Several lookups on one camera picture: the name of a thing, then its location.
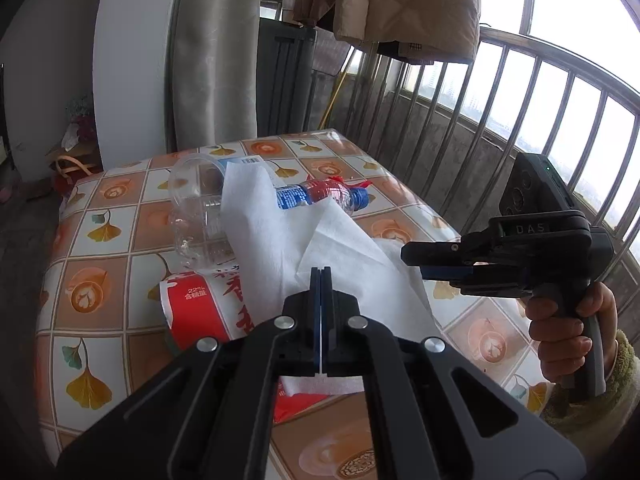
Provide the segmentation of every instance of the tablecloth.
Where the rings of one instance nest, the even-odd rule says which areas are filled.
[[[168,221],[167,180],[176,160],[194,151],[87,177],[61,214],[40,295],[35,363],[41,432],[54,462],[172,358],[158,282],[182,267]],[[369,179],[369,205],[353,219],[371,237],[458,238],[433,209],[335,130],[200,151],[217,157],[260,155],[287,184],[328,176],[349,184]],[[237,309],[242,323],[238,270],[217,279],[216,302]],[[529,321],[518,302],[462,296],[446,282],[424,284],[443,338],[538,413],[550,385],[540,373]],[[268,478],[322,477],[375,478],[364,394],[330,397],[274,426]]]

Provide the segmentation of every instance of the dark floor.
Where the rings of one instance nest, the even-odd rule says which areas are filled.
[[[32,190],[17,186],[9,202],[0,204],[0,396],[28,440],[42,450],[33,389],[34,330],[60,197],[51,191],[28,200]]]

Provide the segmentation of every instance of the human hand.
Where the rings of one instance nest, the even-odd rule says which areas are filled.
[[[540,341],[538,357],[542,374],[553,383],[559,382],[560,376],[572,374],[580,368],[592,345],[591,339],[581,335],[584,329],[582,322],[573,317],[552,317],[557,310],[558,304],[547,298],[530,298],[525,309],[531,320],[529,335]],[[598,316],[606,377],[616,358],[616,298],[604,283],[592,283],[576,312],[581,317]]]

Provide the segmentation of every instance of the white wall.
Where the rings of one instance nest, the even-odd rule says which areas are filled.
[[[49,174],[44,155],[67,126],[65,106],[91,91],[98,0],[25,0],[0,41],[6,122],[24,180]]]
[[[166,152],[165,71],[174,0],[100,0],[94,102],[105,170]]]

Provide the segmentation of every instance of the clear plastic cup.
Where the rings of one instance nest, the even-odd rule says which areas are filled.
[[[175,250],[190,269],[213,270],[234,258],[220,218],[224,179],[225,168],[206,153],[180,158],[169,175]]]

